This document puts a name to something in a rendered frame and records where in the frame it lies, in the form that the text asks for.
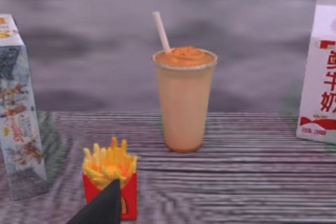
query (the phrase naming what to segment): cup rim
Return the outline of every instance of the cup rim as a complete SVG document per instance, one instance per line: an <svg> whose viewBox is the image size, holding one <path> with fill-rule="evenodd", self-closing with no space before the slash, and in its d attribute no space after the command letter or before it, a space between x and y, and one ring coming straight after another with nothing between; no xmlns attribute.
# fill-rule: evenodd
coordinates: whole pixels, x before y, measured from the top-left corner
<svg viewBox="0 0 336 224"><path fill-rule="evenodd" d="M164 50L160 50L160 51L156 52L155 54L153 54L153 56L152 56L152 62L154 63L155 66L157 66L159 68L163 68L163 69L167 69L167 70L177 70L177 71L204 70L204 69L211 68L211 67L214 67L215 65L217 65L217 63L218 63L218 56L215 53L210 52L210 51L205 50L205 49L201 49L201 48L198 48L198 50L201 50L202 52L211 55L214 58L214 61L212 61L211 63L208 63L208 64L198 65L198 66L191 66L191 67L190 66L189 67L169 66L169 65L165 65L165 64L159 63L159 62L157 62L155 60L155 57L158 54L161 54L161 53L164 52Z"/></svg>

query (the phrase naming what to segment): blue carton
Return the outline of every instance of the blue carton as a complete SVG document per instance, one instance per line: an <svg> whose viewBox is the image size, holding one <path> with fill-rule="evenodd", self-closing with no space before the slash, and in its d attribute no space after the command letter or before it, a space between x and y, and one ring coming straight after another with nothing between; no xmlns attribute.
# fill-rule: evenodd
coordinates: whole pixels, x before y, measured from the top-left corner
<svg viewBox="0 0 336 224"><path fill-rule="evenodd" d="M0 14L0 144L13 200L48 190L28 55L13 17Z"/></svg>

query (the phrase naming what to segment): black object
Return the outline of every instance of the black object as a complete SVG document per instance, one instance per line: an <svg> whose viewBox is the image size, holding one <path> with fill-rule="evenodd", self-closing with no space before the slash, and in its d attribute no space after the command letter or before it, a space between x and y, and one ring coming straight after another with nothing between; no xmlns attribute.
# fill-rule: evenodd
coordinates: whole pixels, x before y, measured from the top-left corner
<svg viewBox="0 0 336 224"><path fill-rule="evenodd" d="M67 224L120 224L120 181L115 179L84 206Z"/></svg>

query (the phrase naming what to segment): french fries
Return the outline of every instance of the french fries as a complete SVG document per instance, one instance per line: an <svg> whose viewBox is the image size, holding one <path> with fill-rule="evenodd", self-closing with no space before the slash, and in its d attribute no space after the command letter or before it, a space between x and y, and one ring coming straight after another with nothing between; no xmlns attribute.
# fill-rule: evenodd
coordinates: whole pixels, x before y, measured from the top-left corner
<svg viewBox="0 0 336 224"><path fill-rule="evenodd" d="M87 148L83 150L83 173L99 190L103 190L114 179L120 180L122 189L137 170L137 156L127 153L126 140L122 140L118 147L118 139L114 136L108 148L101 148L95 143L92 154Z"/></svg>

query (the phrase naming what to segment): cup base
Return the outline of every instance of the cup base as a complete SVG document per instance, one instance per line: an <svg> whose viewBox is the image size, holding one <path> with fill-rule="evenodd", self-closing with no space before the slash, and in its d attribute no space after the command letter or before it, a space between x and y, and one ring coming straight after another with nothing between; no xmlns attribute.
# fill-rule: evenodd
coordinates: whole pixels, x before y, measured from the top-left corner
<svg viewBox="0 0 336 224"><path fill-rule="evenodd" d="M165 142L165 145L168 149L170 149L172 152L177 152L177 153L191 153L191 152L196 152L198 151L199 148L201 148L202 143L194 148L190 148L190 149L178 149L178 148L172 148L169 145L167 145L167 143Z"/></svg>

